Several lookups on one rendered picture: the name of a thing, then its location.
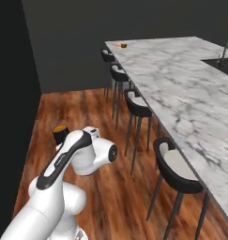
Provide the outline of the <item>black mug of coffee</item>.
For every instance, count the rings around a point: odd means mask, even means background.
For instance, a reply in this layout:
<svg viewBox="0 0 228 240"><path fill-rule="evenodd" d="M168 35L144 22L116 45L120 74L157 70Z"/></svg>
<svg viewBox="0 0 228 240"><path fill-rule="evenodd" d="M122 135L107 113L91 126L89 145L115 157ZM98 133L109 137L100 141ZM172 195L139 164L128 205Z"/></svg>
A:
<svg viewBox="0 0 228 240"><path fill-rule="evenodd" d="M62 143L68 134L69 130L66 125L59 125L53 128L53 137L57 145Z"/></svg>

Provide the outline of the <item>black stool with white seat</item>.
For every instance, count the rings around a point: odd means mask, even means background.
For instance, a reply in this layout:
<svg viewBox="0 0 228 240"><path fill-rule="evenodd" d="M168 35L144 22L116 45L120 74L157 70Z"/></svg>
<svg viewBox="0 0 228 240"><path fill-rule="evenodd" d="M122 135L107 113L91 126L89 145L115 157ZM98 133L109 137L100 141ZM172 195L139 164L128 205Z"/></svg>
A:
<svg viewBox="0 0 228 240"><path fill-rule="evenodd" d="M123 97L124 83L129 82L129 77L124 69L117 63L110 66L111 77L114 80L114 96L112 103L112 119L118 120L120 109L120 98Z"/></svg>
<svg viewBox="0 0 228 240"><path fill-rule="evenodd" d="M130 131L131 131L131 126L132 126L132 118L133 117L138 118L137 129L136 129L136 138L135 138L135 142L134 142L134 149L133 149L132 162L131 162L131 168L130 168L130 172L133 173L137 147L138 147L138 143L139 143L139 139L140 139L142 120L144 118L148 119L147 139L150 139L152 112L150 111L147 104L145 103L145 101L142 99L142 97L138 94L138 92L136 90L126 89L124 91L124 97L125 97L125 100L127 103L128 110L129 110L129 125L128 125L128 131L127 131L125 152L128 152L128 148L129 148L129 137L130 137Z"/></svg>
<svg viewBox="0 0 228 240"><path fill-rule="evenodd" d="M107 49L101 49L100 53L101 53L102 60L105 63L107 78L108 78L108 80L110 80L111 77L110 77L109 67L110 67L111 63L115 62L114 55ZM108 85L104 89L105 97L108 97L108 94L109 94L109 86Z"/></svg>
<svg viewBox="0 0 228 240"><path fill-rule="evenodd" d="M162 180L177 192L174 207L166 227L163 240L167 240L175 215L179 212L184 194L197 194L204 190L186 160L181 156L170 138L158 138L153 141L156 162L160 170L146 220L149 220Z"/></svg>

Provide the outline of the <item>black sink basin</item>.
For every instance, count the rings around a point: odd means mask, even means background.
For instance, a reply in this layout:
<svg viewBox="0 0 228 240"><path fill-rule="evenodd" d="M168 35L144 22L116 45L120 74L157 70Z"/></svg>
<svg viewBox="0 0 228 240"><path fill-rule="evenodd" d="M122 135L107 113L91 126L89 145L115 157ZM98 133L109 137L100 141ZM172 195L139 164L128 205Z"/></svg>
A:
<svg viewBox="0 0 228 240"><path fill-rule="evenodd" d="M203 59L203 62L211 67L218 69L219 71L228 75L228 57L223 60L220 59Z"/></svg>

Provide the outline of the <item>grey sink tap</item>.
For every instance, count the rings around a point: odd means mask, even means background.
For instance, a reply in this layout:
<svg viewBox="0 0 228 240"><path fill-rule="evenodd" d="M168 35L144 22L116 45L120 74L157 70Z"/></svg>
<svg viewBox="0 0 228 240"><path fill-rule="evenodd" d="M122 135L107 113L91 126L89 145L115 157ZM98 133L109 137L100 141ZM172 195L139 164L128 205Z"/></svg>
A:
<svg viewBox="0 0 228 240"><path fill-rule="evenodd" d="M221 68L221 66L222 66L222 64L223 64L223 60L224 60L224 57L225 57L225 54L226 54L227 49L228 49L228 41L227 41L227 43L226 43L225 46L224 46L222 55L221 55L221 56L219 57L219 59L218 59L218 68Z"/></svg>

